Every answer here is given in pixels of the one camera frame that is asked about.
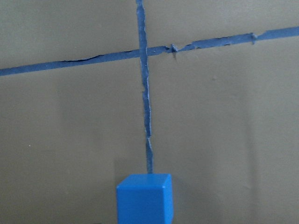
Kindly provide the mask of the blue wooden cube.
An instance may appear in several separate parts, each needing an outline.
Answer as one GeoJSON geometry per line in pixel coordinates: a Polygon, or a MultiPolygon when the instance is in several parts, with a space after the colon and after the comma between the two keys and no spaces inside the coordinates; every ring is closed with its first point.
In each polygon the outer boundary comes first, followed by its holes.
{"type": "Polygon", "coordinates": [[[171,174],[133,174],[116,187],[117,223],[171,224],[171,174]]]}

